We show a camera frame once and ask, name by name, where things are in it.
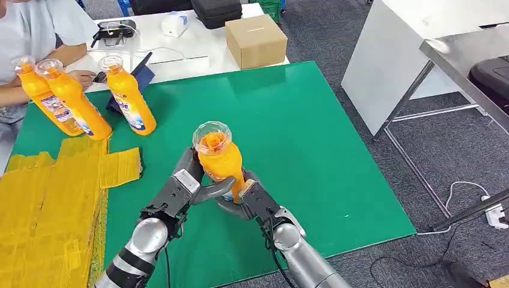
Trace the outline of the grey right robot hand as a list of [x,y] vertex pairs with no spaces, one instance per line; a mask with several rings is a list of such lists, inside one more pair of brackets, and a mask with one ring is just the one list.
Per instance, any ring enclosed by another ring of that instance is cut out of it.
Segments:
[[[254,181],[259,180],[258,176],[250,170],[244,169],[243,175],[244,175],[245,181],[247,181],[248,179],[252,179]],[[215,202],[218,204],[218,206],[222,210],[224,210],[234,216],[237,216],[242,220],[252,220],[256,217],[256,214],[254,214],[245,203],[240,203],[240,204],[233,203],[233,202],[225,200],[222,196],[215,198]]]

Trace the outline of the person's hand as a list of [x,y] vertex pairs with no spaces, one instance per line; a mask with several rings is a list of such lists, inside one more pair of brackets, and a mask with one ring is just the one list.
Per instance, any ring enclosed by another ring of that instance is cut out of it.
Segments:
[[88,89],[93,84],[96,73],[89,70],[72,70],[67,73],[70,77],[80,83],[83,90]]

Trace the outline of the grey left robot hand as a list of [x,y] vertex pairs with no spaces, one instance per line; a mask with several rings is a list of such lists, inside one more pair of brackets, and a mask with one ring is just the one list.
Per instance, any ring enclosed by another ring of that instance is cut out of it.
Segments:
[[202,185],[204,176],[205,172],[197,151],[191,147],[186,148],[172,172],[172,179],[178,185],[176,191],[172,193],[174,199],[181,206],[197,205],[221,196],[225,199],[224,195],[230,193],[236,183],[233,176],[228,176],[212,184]]

